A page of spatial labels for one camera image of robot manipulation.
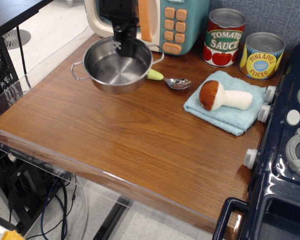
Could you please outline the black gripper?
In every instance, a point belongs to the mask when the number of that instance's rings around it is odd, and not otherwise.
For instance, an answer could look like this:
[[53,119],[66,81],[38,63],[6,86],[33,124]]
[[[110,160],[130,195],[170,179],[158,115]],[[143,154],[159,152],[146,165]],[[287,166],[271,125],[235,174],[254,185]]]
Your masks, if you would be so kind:
[[99,14],[110,20],[113,28],[113,45],[123,57],[133,57],[137,35],[137,0],[100,0]]

